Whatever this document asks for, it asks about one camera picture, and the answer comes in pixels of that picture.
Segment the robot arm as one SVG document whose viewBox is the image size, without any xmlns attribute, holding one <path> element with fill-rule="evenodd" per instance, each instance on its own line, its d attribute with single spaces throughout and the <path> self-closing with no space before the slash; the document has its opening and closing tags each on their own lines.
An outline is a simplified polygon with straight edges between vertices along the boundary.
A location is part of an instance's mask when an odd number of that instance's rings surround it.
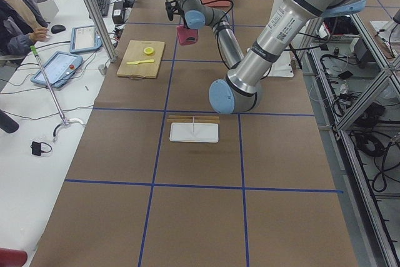
<svg viewBox="0 0 400 267">
<path fill-rule="evenodd" d="M 235 68 L 244 55 L 229 23 L 229 13 L 211 8 L 201 0 L 179 0 L 179 6 L 189 29 L 198 30 L 204 26 L 212 29 L 227 68 Z"/>
<path fill-rule="evenodd" d="M 244 58 L 211 84 L 213 110 L 231 114 L 255 108 L 261 100 L 261 78 L 309 20 L 358 13 L 365 5 L 366 0 L 282 0 Z"/>
</svg>

